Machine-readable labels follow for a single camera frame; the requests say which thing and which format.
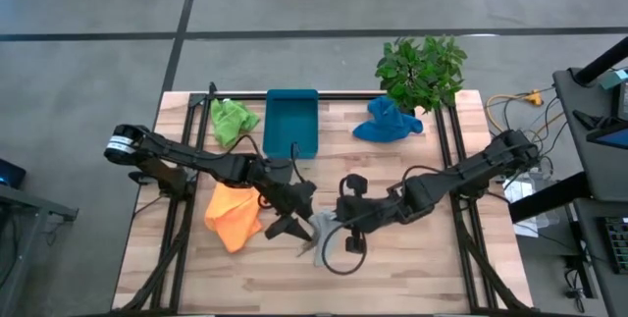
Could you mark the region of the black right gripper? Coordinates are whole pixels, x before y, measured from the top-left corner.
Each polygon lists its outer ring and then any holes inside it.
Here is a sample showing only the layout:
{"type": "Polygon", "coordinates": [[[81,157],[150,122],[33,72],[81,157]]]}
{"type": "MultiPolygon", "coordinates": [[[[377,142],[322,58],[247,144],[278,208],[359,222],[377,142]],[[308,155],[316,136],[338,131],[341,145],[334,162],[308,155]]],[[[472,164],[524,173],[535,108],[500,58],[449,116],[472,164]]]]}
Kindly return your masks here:
{"type": "Polygon", "coordinates": [[[367,198],[368,180],[358,174],[348,174],[340,180],[339,197],[336,202],[337,220],[348,223],[350,235],[345,238],[346,252],[367,252],[365,234],[357,227],[384,227],[402,223],[411,214],[412,204],[407,186],[383,198],[367,198]]]}

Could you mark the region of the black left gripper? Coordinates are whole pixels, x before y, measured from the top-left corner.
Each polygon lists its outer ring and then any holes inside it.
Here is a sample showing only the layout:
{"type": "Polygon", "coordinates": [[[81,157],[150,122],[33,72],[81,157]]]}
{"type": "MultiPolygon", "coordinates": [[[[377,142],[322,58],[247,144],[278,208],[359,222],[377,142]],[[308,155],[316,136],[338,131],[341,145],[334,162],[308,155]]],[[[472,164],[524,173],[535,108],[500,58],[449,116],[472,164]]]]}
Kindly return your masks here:
{"type": "MultiPolygon", "coordinates": [[[[316,189],[312,182],[271,185],[267,189],[267,201],[280,215],[296,213],[301,218],[309,218],[313,215],[312,200],[316,189]]],[[[291,216],[281,216],[264,232],[266,239],[273,239],[280,234],[304,241],[312,240],[312,236],[291,216]]]]}

